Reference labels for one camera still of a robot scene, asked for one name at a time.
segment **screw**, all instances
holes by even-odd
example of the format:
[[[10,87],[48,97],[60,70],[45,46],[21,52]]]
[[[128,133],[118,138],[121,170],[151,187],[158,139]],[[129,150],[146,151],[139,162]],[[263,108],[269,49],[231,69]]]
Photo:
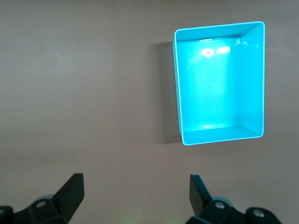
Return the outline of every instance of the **screw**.
[[[215,203],[215,206],[218,208],[218,209],[223,209],[225,206],[222,202],[216,202]]]
[[[260,218],[265,217],[265,214],[259,209],[254,209],[253,214],[255,214],[257,217],[260,217]]]
[[[45,206],[45,204],[46,204],[45,201],[41,201],[41,202],[37,203],[36,207],[37,207],[37,208],[40,208],[40,207]]]

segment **cyan plastic tray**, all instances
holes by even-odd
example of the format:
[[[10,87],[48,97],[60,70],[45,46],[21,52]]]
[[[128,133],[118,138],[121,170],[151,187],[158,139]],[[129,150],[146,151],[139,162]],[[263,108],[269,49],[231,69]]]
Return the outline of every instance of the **cyan plastic tray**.
[[[264,127],[265,25],[178,29],[178,123],[185,145],[259,138]]]

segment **table surface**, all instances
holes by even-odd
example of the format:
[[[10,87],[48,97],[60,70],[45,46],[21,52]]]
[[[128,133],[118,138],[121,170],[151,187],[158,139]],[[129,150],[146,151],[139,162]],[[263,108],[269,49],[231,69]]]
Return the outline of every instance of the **table surface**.
[[[84,173],[72,224],[183,224],[189,176],[239,211],[299,223],[299,1],[0,2],[0,204],[21,210]],[[266,24],[265,134],[186,147],[173,34]]]

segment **gray surface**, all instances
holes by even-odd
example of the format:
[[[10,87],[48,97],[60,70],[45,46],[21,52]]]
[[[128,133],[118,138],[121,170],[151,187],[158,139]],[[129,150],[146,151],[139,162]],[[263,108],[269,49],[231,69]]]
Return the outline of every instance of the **gray surface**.
[[[240,211],[299,223],[299,2],[1,1],[0,204],[55,193],[75,172],[73,224],[183,224],[189,175]],[[178,28],[263,20],[265,134],[185,147],[171,43]]]

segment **black mechanical part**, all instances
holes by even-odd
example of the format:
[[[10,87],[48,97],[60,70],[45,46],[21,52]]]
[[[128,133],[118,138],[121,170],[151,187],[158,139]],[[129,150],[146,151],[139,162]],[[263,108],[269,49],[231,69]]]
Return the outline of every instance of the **black mechanical part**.
[[[195,216],[186,224],[281,224],[263,208],[249,208],[246,214],[221,200],[214,200],[199,175],[190,176],[190,202]]]
[[[0,206],[0,224],[67,224],[83,198],[83,174],[74,174],[51,199],[40,199],[16,213]]]

